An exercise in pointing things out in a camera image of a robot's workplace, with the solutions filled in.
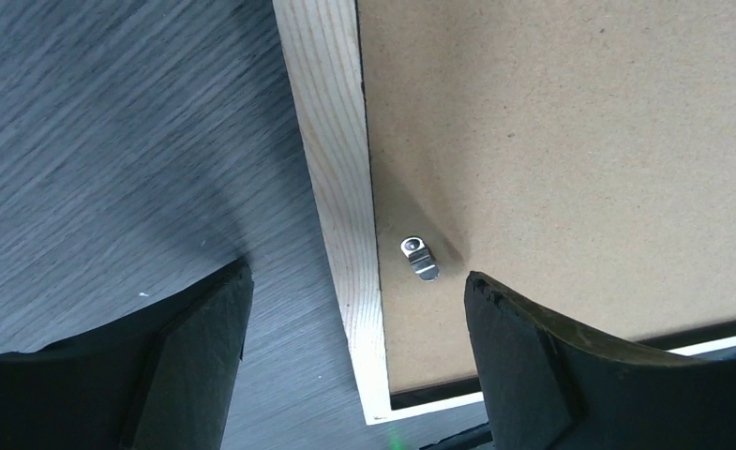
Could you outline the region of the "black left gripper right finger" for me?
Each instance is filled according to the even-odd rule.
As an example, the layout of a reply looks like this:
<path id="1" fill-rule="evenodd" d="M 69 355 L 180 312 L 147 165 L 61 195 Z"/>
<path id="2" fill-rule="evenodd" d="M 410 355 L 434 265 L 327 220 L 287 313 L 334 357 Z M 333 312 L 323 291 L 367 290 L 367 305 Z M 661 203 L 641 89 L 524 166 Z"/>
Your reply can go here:
<path id="1" fill-rule="evenodd" d="M 736 449 L 736 359 L 661 351 L 481 272 L 466 321 L 498 449 Z"/>

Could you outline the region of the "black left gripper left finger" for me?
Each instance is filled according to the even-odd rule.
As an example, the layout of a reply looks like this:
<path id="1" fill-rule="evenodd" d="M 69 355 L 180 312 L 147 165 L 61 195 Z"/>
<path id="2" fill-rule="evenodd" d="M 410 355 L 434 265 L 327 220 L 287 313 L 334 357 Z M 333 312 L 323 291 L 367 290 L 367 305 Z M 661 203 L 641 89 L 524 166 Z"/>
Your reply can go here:
<path id="1" fill-rule="evenodd" d="M 36 352 L 0 353 L 0 449 L 218 449 L 254 282 L 231 262 Z"/>

